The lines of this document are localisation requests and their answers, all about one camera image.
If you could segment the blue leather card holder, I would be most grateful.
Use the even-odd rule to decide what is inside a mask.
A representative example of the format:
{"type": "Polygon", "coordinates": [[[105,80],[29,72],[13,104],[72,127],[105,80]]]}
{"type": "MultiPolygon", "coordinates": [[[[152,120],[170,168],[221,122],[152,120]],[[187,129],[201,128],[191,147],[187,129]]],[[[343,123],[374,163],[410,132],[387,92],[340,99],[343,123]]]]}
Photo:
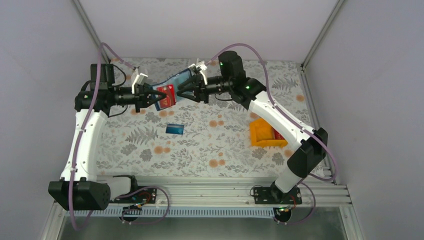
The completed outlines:
{"type": "Polygon", "coordinates": [[[182,84],[192,76],[191,71],[187,68],[179,73],[171,76],[166,81],[154,84],[151,88],[155,91],[165,93],[166,98],[156,102],[154,104],[157,111],[162,111],[164,109],[170,108],[182,98],[176,95],[176,92],[179,90],[178,85],[182,84]]]}

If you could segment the blue credit card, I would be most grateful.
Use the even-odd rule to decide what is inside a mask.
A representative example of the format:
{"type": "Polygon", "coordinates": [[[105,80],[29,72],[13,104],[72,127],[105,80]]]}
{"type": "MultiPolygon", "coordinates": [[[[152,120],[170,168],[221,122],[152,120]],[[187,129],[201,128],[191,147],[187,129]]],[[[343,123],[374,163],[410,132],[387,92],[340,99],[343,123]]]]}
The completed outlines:
{"type": "Polygon", "coordinates": [[[184,134],[184,125],[182,124],[167,124],[165,129],[166,134],[173,135],[183,135],[184,134]]]}

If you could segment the red credit card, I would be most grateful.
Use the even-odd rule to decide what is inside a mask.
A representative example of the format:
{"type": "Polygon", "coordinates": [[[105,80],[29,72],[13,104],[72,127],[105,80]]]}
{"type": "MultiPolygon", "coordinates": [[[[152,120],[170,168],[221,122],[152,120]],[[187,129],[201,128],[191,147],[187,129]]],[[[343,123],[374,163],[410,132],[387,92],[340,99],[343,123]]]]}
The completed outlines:
{"type": "Polygon", "coordinates": [[[174,106],[177,103],[177,97],[175,94],[175,88],[173,84],[162,85],[156,88],[158,92],[164,93],[165,98],[161,99],[157,104],[156,108],[158,111],[167,109],[174,106]]]}

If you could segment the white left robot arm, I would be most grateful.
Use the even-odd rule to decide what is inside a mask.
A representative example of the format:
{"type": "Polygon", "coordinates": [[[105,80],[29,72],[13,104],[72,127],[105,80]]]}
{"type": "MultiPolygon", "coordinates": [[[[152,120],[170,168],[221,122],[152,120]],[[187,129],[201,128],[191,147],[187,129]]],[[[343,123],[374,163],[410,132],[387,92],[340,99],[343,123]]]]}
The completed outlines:
{"type": "Polygon", "coordinates": [[[51,181],[48,193],[66,211],[105,210],[109,202],[121,197],[131,203],[139,197],[133,175],[122,174],[98,180],[100,139],[111,107],[134,106],[136,111],[164,100],[167,95],[147,83],[140,84],[145,74],[134,70],[131,86],[115,83],[116,65],[90,65],[90,80],[74,100],[75,132],[68,160],[58,181],[51,181]]]}

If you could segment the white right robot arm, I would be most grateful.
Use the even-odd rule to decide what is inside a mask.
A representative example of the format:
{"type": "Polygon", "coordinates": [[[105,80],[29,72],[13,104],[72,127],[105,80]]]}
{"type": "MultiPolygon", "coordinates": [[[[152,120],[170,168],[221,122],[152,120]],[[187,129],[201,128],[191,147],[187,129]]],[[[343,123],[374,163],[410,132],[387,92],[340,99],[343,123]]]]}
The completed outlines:
{"type": "Polygon", "coordinates": [[[220,75],[208,77],[201,61],[189,66],[192,76],[178,85],[177,96],[194,102],[209,101],[214,94],[229,93],[231,100],[264,119],[295,148],[280,176],[271,184],[271,198],[278,204],[290,197],[290,191],[305,179],[327,156],[328,133],[303,123],[282,107],[267,86],[248,77],[242,58],[232,50],[218,57],[220,75]]]}

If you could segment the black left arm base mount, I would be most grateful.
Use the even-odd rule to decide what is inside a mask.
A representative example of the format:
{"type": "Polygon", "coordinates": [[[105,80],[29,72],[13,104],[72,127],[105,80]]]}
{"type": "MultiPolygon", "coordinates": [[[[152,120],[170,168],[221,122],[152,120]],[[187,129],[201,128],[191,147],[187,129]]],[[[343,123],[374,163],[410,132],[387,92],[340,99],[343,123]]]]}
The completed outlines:
{"type": "Polygon", "coordinates": [[[156,202],[158,189],[139,185],[134,175],[114,175],[107,185],[110,188],[110,203],[144,205],[156,202]]]}

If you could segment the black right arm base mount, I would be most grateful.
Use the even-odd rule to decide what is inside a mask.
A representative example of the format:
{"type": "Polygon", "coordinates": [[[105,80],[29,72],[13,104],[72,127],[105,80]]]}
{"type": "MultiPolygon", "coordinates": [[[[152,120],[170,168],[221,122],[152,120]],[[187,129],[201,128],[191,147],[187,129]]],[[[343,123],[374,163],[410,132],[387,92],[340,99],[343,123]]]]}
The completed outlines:
{"type": "Polygon", "coordinates": [[[249,194],[256,205],[299,205],[303,203],[299,187],[292,188],[288,193],[283,193],[277,187],[264,187],[254,185],[249,194]]]}

